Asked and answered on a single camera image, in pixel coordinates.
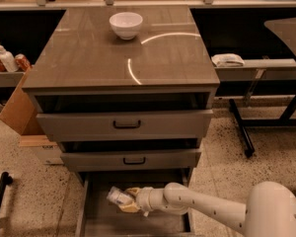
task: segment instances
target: concrete floor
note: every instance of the concrete floor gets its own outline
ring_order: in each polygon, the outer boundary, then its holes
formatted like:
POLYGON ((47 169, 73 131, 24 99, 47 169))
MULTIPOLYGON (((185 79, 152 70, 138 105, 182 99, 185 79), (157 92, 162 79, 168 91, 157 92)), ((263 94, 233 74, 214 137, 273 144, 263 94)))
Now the concrete floor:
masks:
MULTIPOLYGON (((232 114, 219 101, 215 106, 190 188, 246 202, 254 185, 275 181, 296 195, 296 127, 251 128, 256 153, 248 159, 232 114)), ((283 109, 284 105, 240 111, 243 117, 277 118, 283 109)), ((0 120, 0 175, 7 171, 14 179, 0 210, 0 236, 74 236, 83 187, 66 167, 43 165, 31 148, 20 148, 19 139, 0 120)), ((193 212, 193 219, 196 234, 241 236, 199 212, 193 212)))

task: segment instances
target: white bottle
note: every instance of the white bottle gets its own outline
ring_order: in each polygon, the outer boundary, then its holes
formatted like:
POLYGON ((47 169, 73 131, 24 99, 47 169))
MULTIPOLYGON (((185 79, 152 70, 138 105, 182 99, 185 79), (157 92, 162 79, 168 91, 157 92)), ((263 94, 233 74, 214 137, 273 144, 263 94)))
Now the white bottle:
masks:
POLYGON ((7 51, 1 44, 0 44, 0 60, 2 61, 3 65, 6 67, 8 72, 16 72, 19 70, 18 64, 14 59, 14 56, 10 51, 7 51))

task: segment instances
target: dresser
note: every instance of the dresser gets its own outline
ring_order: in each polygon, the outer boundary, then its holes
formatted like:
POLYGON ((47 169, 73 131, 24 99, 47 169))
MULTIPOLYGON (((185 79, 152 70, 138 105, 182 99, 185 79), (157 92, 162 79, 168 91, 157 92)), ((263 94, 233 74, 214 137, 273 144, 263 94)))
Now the dresser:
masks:
POLYGON ((188 185, 218 86, 188 6, 66 10, 23 90, 84 186, 77 236, 193 234, 186 216, 125 215, 106 195, 111 186, 188 185), (124 11, 143 17, 135 39, 110 28, 124 11))

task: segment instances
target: drawer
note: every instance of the drawer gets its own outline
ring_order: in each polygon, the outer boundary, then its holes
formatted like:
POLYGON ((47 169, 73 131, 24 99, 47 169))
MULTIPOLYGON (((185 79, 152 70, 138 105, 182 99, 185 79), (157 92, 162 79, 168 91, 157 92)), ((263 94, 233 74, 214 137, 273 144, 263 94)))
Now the drawer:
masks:
POLYGON ((180 170, 88 173, 76 237, 195 236, 189 213, 173 215, 156 210, 145 217, 140 212, 122 212, 106 199, 112 186, 122 190, 132 187, 163 188, 169 182, 182 181, 180 170))
POLYGON ((196 167, 199 149, 153 150, 114 153, 62 153, 61 159, 72 172, 192 169, 196 167))
POLYGON ((48 139, 57 142, 201 138, 211 117, 211 110, 37 115, 48 139))

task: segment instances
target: white robotic arm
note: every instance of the white robotic arm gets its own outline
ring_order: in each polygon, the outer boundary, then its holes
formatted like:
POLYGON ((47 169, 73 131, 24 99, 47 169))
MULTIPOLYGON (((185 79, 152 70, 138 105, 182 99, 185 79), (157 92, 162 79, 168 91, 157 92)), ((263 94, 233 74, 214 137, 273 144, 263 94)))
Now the white robotic arm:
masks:
POLYGON ((193 208, 246 237, 296 237, 296 197, 274 182, 254 186, 246 204, 200 194, 177 183, 124 193, 112 188, 108 200, 125 212, 145 215, 156 209, 185 214, 193 208))

